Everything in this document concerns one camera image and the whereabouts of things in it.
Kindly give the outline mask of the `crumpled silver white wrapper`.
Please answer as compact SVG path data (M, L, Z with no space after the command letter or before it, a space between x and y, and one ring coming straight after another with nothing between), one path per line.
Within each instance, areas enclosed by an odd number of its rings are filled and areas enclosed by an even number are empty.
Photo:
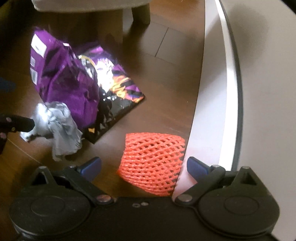
M71 111L63 102L53 101L37 104L31 116L35 126L29 132L21 132L20 137L30 142L36 137L51 138L54 161L63 161L82 147L82 132L71 116Z

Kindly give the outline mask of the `orange foam fruit net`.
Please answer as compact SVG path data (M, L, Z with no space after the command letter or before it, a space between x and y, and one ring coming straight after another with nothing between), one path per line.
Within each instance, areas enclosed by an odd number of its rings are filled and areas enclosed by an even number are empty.
M118 175L156 196L171 196L182 169L185 139L167 133L128 133Z

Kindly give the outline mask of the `white sliding wardrobe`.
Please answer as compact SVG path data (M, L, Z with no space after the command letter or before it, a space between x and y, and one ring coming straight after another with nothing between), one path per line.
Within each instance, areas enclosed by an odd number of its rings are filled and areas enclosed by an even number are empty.
M206 1L198 99L185 158L248 166L295 240L295 2Z

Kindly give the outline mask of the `black purple snack bag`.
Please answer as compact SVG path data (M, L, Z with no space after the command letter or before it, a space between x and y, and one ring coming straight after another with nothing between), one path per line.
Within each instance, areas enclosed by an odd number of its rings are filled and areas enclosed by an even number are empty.
M143 101L145 95L128 76L117 58L101 46L88 49L78 58L89 76L98 84L97 118L95 123L84 131L84 137L94 144Z

